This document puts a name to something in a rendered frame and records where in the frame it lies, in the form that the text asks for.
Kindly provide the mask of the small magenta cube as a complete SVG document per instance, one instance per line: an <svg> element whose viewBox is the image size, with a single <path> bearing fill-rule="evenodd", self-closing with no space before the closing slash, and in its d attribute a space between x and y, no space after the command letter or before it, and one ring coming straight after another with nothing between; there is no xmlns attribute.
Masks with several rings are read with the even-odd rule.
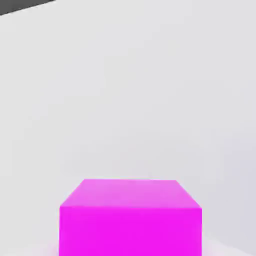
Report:
<svg viewBox="0 0 256 256"><path fill-rule="evenodd" d="M202 208L175 180L85 179L59 208L59 256L202 256Z"/></svg>

